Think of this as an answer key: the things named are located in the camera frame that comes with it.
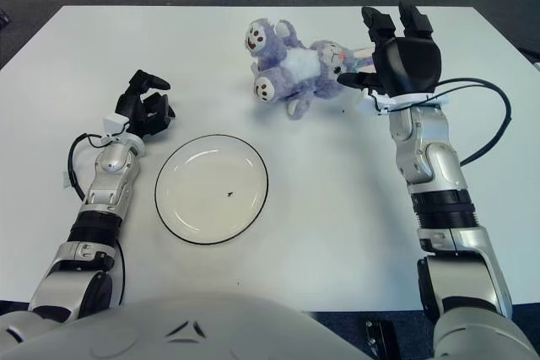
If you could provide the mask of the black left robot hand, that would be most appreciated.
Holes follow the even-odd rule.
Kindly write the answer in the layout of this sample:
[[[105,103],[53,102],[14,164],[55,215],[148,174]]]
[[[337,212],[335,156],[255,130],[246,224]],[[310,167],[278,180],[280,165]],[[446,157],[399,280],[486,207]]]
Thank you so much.
[[[176,117],[166,94],[154,92],[142,99],[150,89],[170,90],[170,84],[162,78],[137,70],[116,104],[115,112],[129,120],[127,131],[140,138],[166,130]]]

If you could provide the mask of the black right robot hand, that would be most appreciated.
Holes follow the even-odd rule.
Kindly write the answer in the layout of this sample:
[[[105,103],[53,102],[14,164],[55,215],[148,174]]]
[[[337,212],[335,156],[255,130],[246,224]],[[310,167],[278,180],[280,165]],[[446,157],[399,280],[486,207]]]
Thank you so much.
[[[391,98],[406,94],[427,94],[435,90],[441,75],[440,48],[435,44],[428,17],[417,7],[399,3],[404,36],[387,13],[364,6],[364,24],[375,44],[373,73],[341,73],[337,82],[353,89],[370,89]]]

